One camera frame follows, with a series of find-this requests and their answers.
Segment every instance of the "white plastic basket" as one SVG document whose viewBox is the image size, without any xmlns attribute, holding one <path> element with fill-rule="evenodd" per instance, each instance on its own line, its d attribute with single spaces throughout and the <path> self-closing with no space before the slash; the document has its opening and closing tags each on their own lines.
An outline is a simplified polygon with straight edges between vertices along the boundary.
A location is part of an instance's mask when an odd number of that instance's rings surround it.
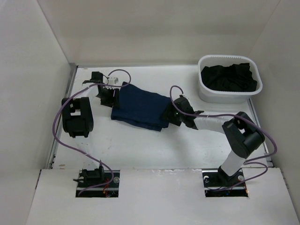
<svg viewBox="0 0 300 225">
<path fill-rule="evenodd" d="M 221 65 L 224 67 L 231 66 L 232 64 L 250 63 L 250 71 L 252 77 L 257 81 L 256 91 L 253 92 L 231 92 L 231 91 L 217 91 L 206 87 L 202 82 L 201 71 L 204 67 L 212 67 Z M 212 103 L 242 103 L 249 99 L 251 96 L 258 94 L 263 89 L 263 83 L 258 73 L 256 64 L 249 58 L 236 55 L 206 55 L 203 56 L 198 62 L 199 79 L 198 79 L 198 92 L 200 98 L 205 102 Z"/>
</svg>

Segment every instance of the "black cloth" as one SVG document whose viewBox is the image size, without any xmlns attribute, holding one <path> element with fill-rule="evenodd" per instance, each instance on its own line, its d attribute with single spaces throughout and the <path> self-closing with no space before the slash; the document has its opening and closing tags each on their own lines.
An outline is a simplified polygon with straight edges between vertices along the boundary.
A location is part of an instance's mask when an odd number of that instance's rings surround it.
<svg viewBox="0 0 300 225">
<path fill-rule="evenodd" d="M 111 119 L 124 121 L 136 127 L 161 131 L 162 128 L 169 126 L 169 122 L 161 120 L 160 116 L 170 102 L 169 97 L 129 84 L 120 89 L 120 107 L 112 108 Z"/>
<path fill-rule="evenodd" d="M 212 90 L 252 92 L 257 86 L 249 63 L 233 64 L 229 67 L 204 67 L 201 77 L 203 84 Z"/>
</svg>

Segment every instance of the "white platform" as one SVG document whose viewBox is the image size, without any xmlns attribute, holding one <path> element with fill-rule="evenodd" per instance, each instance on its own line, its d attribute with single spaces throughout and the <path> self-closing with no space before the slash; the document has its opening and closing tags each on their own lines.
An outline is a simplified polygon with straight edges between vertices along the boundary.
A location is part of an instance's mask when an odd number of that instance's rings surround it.
<svg viewBox="0 0 300 225">
<path fill-rule="evenodd" d="M 100 71 L 108 75 L 116 68 L 79 68 L 75 77 L 72 94 L 81 89 L 84 80 L 91 78 L 92 71 Z M 183 88 L 194 110 L 205 113 L 246 112 L 254 119 L 249 102 L 242 104 L 212 104 L 203 102 L 197 91 L 197 65 L 189 66 L 155 66 L 155 67 L 122 67 L 132 75 L 132 84 L 161 95 L 169 96 L 172 85 Z M 127 81 L 127 75 L 116 72 L 120 80 Z M 180 92 L 174 90 L 173 98 Z M 229 143 L 220 133 L 197 131 L 170 124 L 161 132 L 133 127 L 129 124 L 111 120 L 111 108 L 101 106 L 100 99 L 92 103 L 94 130 L 91 132 L 96 148 L 95 157 L 101 159 L 112 169 L 187 169 L 187 168 L 218 168 L 230 152 Z M 68 134 L 62 132 L 60 139 L 72 146 L 75 142 Z M 264 146 L 253 152 L 252 157 L 262 156 Z M 82 169 L 94 168 L 91 160 L 73 150 L 58 146 L 54 168 Z"/>
<path fill-rule="evenodd" d="M 243 169 L 245 178 L 262 168 Z M 119 198 L 75 198 L 78 170 L 43 170 L 27 225 L 298 225 L 279 169 L 249 197 L 206 198 L 201 170 L 121 170 Z"/>
</svg>

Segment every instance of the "cable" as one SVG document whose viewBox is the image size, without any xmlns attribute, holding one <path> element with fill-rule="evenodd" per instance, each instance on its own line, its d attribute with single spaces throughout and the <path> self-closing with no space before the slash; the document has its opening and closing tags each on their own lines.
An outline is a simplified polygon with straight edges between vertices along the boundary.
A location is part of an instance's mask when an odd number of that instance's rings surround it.
<svg viewBox="0 0 300 225">
<path fill-rule="evenodd" d="M 72 95 L 71 97 L 69 97 L 69 98 L 67 99 L 67 101 L 65 101 L 65 103 L 64 103 L 64 104 L 61 106 L 61 108 L 58 110 L 58 112 L 57 112 L 57 114 L 56 114 L 56 116 L 55 116 L 55 118 L 54 118 L 53 124 L 52 124 L 52 134 L 53 134 L 53 136 L 54 136 L 54 139 L 55 139 L 59 144 L 61 144 L 62 146 L 65 146 L 65 147 L 67 147 L 67 148 L 73 149 L 73 150 L 75 150 L 75 151 L 78 151 L 78 152 L 84 154 L 86 157 L 88 157 L 88 158 L 90 158 L 90 159 L 92 159 L 92 160 L 94 160 L 94 161 L 100 163 L 100 165 L 106 167 L 106 168 L 111 172 L 111 174 L 112 174 L 112 178 L 111 178 L 108 182 L 105 182 L 105 183 L 102 183 L 102 184 L 97 184 L 97 185 L 93 185 L 93 186 L 87 187 L 87 188 L 81 190 L 81 191 L 79 192 L 78 196 L 79 196 L 83 191 L 86 191 L 87 189 L 90 189 L 90 188 L 96 188 L 96 187 L 99 187 L 99 186 L 102 186 L 102 185 L 106 185 L 106 184 L 109 184 L 110 182 L 112 182 L 112 181 L 113 181 L 113 171 L 111 170 L 111 168 L 109 168 L 108 165 L 106 165 L 105 163 L 101 162 L 101 160 L 98 160 L 98 159 L 94 158 L 93 156 L 87 154 L 85 151 L 83 151 L 83 150 L 81 150 L 81 149 L 74 148 L 74 147 L 72 147 L 72 146 L 70 146 L 70 145 L 68 145 L 68 144 L 65 144 L 65 143 L 63 143 L 62 141 L 60 141 L 60 139 L 56 136 L 55 126 L 56 126 L 57 120 L 58 120 L 58 118 L 59 118 L 59 116 L 60 116 L 62 110 L 66 107 L 66 105 L 67 105 L 73 98 L 75 98 L 76 96 L 78 96 L 78 95 L 80 95 L 81 93 L 85 92 L 85 91 L 88 90 L 89 88 L 91 88 L 91 87 L 93 87 L 93 86 L 102 86 L 102 87 L 108 86 L 108 87 L 114 87 L 114 88 L 122 88 L 122 87 L 126 87 L 127 85 L 129 85 L 129 84 L 131 83 L 131 75 L 130 75 L 129 72 L 127 72 L 127 71 L 124 70 L 124 69 L 115 69 L 115 70 L 113 70 L 112 72 L 110 72 L 109 75 L 111 75 L 113 72 L 116 72 L 116 71 L 123 71 L 123 72 L 127 73 L 127 74 L 128 74 L 128 77 L 129 77 L 128 83 L 126 83 L 126 84 L 124 84 L 124 85 L 121 85 L 121 86 L 118 86 L 118 85 L 110 85 L 110 84 L 104 84 L 104 83 L 94 83 L 94 84 L 91 84 L 89 87 L 86 87 L 86 88 L 80 90 L 79 92 L 77 92 L 77 93 L 75 93 L 74 95 Z"/>
<path fill-rule="evenodd" d="M 183 112 L 182 110 L 180 110 L 180 109 L 177 107 L 177 105 L 176 105 L 176 104 L 174 103 L 174 101 L 173 101 L 173 98 L 172 98 L 172 89 L 173 89 L 173 88 L 178 88 L 178 89 L 181 91 L 181 94 L 183 94 L 183 90 L 182 90 L 181 87 L 179 87 L 179 86 L 177 86 L 177 85 L 173 85 L 173 86 L 170 88 L 170 99 L 171 99 L 171 102 L 172 102 L 173 106 L 175 107 L 175 109 L 176 109 L 178 112 L 182 113 L 183 115 L 186 115 L 186 116 L 194 116 L 194 117 L 206 117 L 206 118 L 208 118 L 208 117 L 211 117 L 211 118 L 217 118 L 217 117 L 221 117 L 221 116 L 232 116 L 232 117 L 235 117 L 235 118 L 237 118 L 237 119 L 239 119 L 239 120 L 242 120 L 242 121 L 246 122 L 247 124 L 249 124 L 249 125 L 255 127 L 258 131 L 260 131 L 261 133 L 263 133 L 264 135 L 266 135 L 266 136 L 268 137 L 268 139 L 272 142 L 273 146 L 274 146 L 274 151 L 273 151 L 272 153 L 270 153 L 270 154 L 268 154 L 268 155 L 265 155 L 265 156 L 260 156 L 260 157 L 255 157 L 255 158 L 252 158 L 252 159 L 248 159 L 248 160 L 246 160 L 245 163 L 244 163 L 244 165 L 249 165 L 249 164 L 260 164 L 260 165 L 262 165 L 262 166 L 264 166 L 264 167 L 266 168 L 266 170 L 265 170 L 264 172 L 262 172 L 262 173 L 259 174 L 259 175 L 254 176 L 254 177 L 245 179 L 245 180 L 243 180 L 243 181 L 241 181 L 241 182 L 239 182 L 239 183 L 237 183 L 237 184 L 235 184 L 235 185 L 232 185 L 231 187 L 226 187 L 226 188 L 222 188 L 222 189 L 215 189 L 215 190 L 213 190 L 213 191 L 224 191 L 224 190 L 229 190 L 229 189 L 231 189 L 231 188 L 233 188 L 233 187 L 235 187 L 235 186 L 237 186 L 237 185 L 240 185 L 240 184 L 242 184 L 242 183 L 245 183 L 245 182 L 248 181 L 248 180 L 252 180 L 252 179 L 254 179 L 254 178 L 260 177 L 260 176 L 262 176 L 263 174 L 265 174 L 265 173 L 268 171 L 268 167 L 267 167 L 265 164 L 259 163 L 259 162 L 252 162 L 252 161 L 257 160 L 257 159 L 261 159 L 261 158 L 266 158 L 266 157 L 273 156 L 273 155 L 275 155 L 275 154 L 277 153 L 277 149 L 278 149 L 278 148 L 277 148 L 277 145 L 276 145 L 274 139 L 270 136 L 270 134 L 269 134 L 268 132 L 264 131 L 263 129 L 261 129 L 259 126 L 257 126 L 257 125 L 254 124 L 253 122 L 251 122 L 251 121 L 249 121 L 249 120 L 247 120 L 247 119 L 245 119 L 245 118 L 243 118 L 243 117 L 241 117 L 241 116 L 235 115 L 235 114 L 224 113 L 224 114 L 217 114 L 217 115 L 203 115 L 203 114 L 199 114 L 199 115 L 198 115 L 198 114 L 189 114 L 189 113 Z"/>
</svg>

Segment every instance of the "blue towel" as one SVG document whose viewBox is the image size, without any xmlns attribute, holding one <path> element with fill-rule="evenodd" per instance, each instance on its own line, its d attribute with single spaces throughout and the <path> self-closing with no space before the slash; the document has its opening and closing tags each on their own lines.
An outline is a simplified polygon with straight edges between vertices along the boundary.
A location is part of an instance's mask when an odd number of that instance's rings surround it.
<svg viewBox="0 0 300 225">
<path fill-rule="evenodd" d="M 136 127 L 161 131 L 162 128 L 169 126 L 169 122 L 161 120 L 160 116 L 170 102 L 169 97 L 148 92 L 129 84 L 120 89 L 120 107 L 112 108 L 111 118 Z"/>
</svg>

